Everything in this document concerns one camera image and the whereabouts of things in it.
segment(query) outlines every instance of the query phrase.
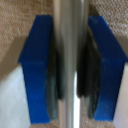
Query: silver pole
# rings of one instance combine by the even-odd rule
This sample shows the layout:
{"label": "silver pole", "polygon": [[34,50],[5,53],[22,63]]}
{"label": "silver pole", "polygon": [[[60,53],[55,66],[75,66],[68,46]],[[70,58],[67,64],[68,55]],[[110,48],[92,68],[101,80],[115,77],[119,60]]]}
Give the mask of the silver pole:
{"label": "silver pole", "polygon": [[85,46],[88,0],[54,0],[54,29],[59,64],[60,128],[81,128],[78,64]]}

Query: vertical metal rod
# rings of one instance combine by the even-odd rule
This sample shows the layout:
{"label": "vertical metal rod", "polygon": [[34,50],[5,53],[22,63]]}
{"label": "vertical metal rod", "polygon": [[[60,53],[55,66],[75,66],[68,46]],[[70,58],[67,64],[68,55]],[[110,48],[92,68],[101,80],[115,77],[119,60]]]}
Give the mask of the vertical metal rod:
{"label": "vertical metal rod", "polygon": [[88,0],[54,0],[54,29],[59,64],[60,128],[81,128],[78,63],[85,46]]}

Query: metal pole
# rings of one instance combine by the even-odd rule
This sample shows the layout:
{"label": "metal pole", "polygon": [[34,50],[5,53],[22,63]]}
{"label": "metal pole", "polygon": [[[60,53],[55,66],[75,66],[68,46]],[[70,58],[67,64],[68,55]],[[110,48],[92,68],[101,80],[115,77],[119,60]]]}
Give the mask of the metal pole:
{"label": "metal pole", "polygon": [[58,53],[59,121],[61,128],[81,128],[78,65],[85,46],[88,0],[54,0]]}

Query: white surface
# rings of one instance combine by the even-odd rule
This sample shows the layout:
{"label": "white surface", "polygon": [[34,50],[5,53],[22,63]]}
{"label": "white surface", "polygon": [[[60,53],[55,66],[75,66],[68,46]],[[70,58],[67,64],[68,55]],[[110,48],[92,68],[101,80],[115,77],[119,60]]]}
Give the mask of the white surface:
{"label": "white surface", "polygon": [[0,65],[0,128],[30,126],[22,67],[17,63],[25,39],[14,40]]}
{"label": "white surface", "polygon": [[128,128],[128,63],[124,67],[113,123],[116,128]]}

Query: blue rectangular pad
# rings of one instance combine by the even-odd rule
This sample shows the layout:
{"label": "blue rectangular pad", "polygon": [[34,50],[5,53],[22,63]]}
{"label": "blue rectangular pad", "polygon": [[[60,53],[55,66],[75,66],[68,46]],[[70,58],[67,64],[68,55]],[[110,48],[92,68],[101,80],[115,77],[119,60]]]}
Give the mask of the blue rectangular pad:
{"label": "blue rectangular pad", "polygon": [[46,106],[46,70],[52,29],[51,16],[36,16],[22,50],[22,64],[31,123],[49,123]]}
{"label": "blue rectangular pad", "polygon": [[90,16],[89,26],[101,55],[99,98],[94,119],[112,121],[127,57],[101,16]]}

